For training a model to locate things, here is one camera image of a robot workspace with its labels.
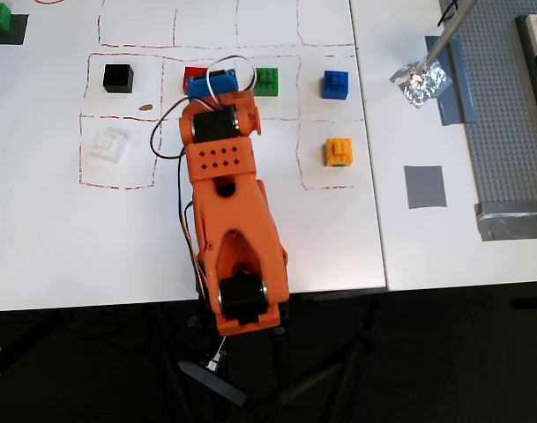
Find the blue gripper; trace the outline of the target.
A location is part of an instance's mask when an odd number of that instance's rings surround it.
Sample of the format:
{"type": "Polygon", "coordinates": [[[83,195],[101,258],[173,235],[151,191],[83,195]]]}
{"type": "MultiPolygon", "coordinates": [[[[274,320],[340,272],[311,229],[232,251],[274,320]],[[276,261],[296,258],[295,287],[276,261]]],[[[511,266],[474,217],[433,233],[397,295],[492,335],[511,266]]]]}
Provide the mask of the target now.
{"type": "MultiPolygon", "coordinates": [[[[209,74],[209,82],[217,94],[231,93],[239,90],[235,70],[216,70],[209,74]]],[[[205,74],[186,79],[186,94],[190,97],[204,98],[211,96],[205,74]]]]}

